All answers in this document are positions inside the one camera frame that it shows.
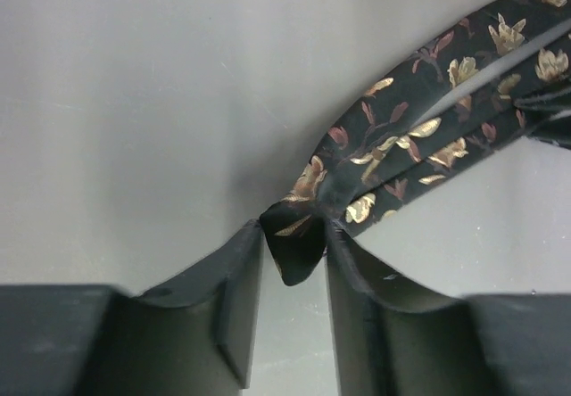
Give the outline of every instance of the fabric strap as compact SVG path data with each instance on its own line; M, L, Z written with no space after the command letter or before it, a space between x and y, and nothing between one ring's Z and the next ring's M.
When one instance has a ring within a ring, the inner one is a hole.
M571 104L568 34L414 127L452 89L570 16L567 0L496 0L366 91L260 216L284 283L317 266L328 221L354 237L522 136L570 148L571 119L553 119Z

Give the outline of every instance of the black object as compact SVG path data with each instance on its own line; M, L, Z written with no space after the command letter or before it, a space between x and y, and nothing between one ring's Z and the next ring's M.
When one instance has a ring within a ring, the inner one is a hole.
M0 394L237 396L249 383L261 228L141 297L0 286Z
M571 296L456 300L327 229L342 396L568 396Z

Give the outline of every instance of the black floral fabric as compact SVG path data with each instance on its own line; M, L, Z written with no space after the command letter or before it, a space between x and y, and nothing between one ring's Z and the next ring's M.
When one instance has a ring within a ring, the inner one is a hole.
M299 284L317 266L326 220L356 236L521 136L545 132L552 112L514 100L566 82L568 34L412 125L478 71L570 16L567 0L496 0L367 90L321 139L291 192L260 217L284 283Z

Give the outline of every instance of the gray surface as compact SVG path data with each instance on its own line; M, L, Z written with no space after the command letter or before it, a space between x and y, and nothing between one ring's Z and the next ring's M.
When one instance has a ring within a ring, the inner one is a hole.
M138 292L179 271L280 198L371 82L489 1L0 0L0 279ZM447 293L569 290L569 166L518 142L360 241ZM334 396L323 268L285 288L267 256L262 284L245 394Z

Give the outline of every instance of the floral pattern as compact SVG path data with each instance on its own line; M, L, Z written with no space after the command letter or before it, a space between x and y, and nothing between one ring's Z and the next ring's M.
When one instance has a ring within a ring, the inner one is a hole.
M290 193L260 217L283 281L297 285L317 266L327 222L356 236L544 127L549 111L516 109L514 101L569 76L568 32L437 117L417 121L452 89L570 17L567 0L496 0L368 88L321 139Z

